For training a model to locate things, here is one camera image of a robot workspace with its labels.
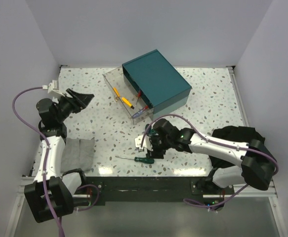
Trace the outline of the stubby green screwdriver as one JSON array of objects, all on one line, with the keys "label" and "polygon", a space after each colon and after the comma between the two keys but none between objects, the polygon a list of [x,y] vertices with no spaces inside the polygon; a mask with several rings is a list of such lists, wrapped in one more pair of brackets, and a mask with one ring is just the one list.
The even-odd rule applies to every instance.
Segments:
[{"label": "stubby green screwdriver", "polygon": [[146,124],[145,129],[147,128],[149,128],[146,133],[147,136],[151,137],[151,136],[157,135],[157,132],[152,128],[152,126],[149,126],[149,124]]}]

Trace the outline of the teal drawer box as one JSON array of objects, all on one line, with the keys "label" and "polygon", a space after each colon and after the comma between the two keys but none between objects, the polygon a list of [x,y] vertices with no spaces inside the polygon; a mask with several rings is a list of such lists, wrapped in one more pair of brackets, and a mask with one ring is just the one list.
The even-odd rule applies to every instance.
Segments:
[{"label": "teal drawer box", "polygon": [[187,103],[191,85],[158,51],[153,50],[122,64],[123,74],[153,118],[170,114]]}]

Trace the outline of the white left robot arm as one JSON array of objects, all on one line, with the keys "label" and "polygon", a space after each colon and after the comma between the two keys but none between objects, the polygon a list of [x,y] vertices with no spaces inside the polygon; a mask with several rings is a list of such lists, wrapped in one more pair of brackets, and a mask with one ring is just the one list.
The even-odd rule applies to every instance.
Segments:
[{"label": "white left robot arm", "polygon": [[38,223],[71,214],[74,210],[74,193],[82,194],[88,188],[85,174],[80,168],[61,172],[61,159],[67,138],[64,120],[70,114],[85,109],[94,94],[78,93],[71,89],[66,92],[60,95],[57,102],[44,98],[36,104],[41,118],[38,130],[42,155],[34,181],[25,186],[24,194]]}]

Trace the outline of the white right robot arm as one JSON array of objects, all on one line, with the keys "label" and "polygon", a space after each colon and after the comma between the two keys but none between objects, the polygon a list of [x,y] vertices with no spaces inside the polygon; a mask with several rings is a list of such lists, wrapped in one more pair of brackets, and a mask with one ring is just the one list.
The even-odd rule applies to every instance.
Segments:
[{"label": "white right robot arm", "polygon": [[279,167],[264,141],[252,127],[227,126],[206,135],[193,126],[178,129],[161,118],[146,126],[139,147],[147,149],[149,158],[163,158],[168,149],[207,155],[212,169],[197,186],[217,194],[235,184],[268,190]]}]

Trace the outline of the small red screwdriver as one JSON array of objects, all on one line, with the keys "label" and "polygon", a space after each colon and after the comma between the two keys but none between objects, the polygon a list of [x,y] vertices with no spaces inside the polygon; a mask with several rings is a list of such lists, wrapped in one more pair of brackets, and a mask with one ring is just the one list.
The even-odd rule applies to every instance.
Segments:
[{"label": "small red screwdriver", "polygon": [[136,100],[136,104],[138,103],[139,101],[139,98],[141,97],[141,94],[142,94],[142,91],[139,90],[138,94],[137,94],[137,100]]}]

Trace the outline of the yellow handled screwdriver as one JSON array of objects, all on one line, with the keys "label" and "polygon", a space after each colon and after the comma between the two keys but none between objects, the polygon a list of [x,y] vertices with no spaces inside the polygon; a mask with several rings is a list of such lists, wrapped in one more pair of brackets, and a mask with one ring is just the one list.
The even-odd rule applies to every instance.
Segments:
[{"label": "yellow handled screwdriver", "polygon": [[114,93],[115,93],[115,97],[120,98],[120,93],[118,92],[118,90],[115,87],[113,88],[113,90],[114,90]]}]

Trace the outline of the yellow black screwdriver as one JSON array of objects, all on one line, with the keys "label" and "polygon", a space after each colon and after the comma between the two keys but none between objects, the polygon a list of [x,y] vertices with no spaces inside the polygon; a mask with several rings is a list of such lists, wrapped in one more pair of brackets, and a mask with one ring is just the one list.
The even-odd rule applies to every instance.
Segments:
[{"label": "yellow black screwdriver", "polygon": [[131,109],[134,109],[134,106],[126,98],[122,97],[122,101]]}]

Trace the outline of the clear plastic drawer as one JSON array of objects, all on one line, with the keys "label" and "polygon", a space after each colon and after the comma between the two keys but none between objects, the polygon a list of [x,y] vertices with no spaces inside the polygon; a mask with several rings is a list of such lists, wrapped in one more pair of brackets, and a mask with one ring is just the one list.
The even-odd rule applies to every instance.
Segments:
[{"label": "clear plastic drawer", "polygon": [[104,73],[103,78],[114,100],[134,125],[153,118],[152,104],[147,104],[139,96],[139,92],[124,75],[122,66]]}]

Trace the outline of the long green handled screwdriver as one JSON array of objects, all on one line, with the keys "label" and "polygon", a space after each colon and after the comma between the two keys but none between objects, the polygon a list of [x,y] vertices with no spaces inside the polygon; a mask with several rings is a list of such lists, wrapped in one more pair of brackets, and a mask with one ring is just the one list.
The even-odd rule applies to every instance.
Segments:
[{"label": "long green handled screwdriver", "polygon": [[129,159],[133,160],[135,162],[140,162],[144,164],[154,164],[155,160],[152,158],[140,158],[140,157],[134,157],[134,158],[129,158],[129,157],[123,157],[123,156],[115,156],[116,158],[121,158],[121,159]]}]

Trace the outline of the blue handled screwdriver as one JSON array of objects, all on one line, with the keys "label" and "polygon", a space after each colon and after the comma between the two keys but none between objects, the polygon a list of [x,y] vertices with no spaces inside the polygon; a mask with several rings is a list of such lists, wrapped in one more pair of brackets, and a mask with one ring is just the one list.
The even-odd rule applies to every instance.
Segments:
[{"label": "blue handled screwdriver", "polygon": [[132,118],[135,119],[137,117],[139,117],[140,115],[142,115],[149,107],[145,106],[142,109],[140,109],[139,111],[137,111],[135,114],[132,115]]}]

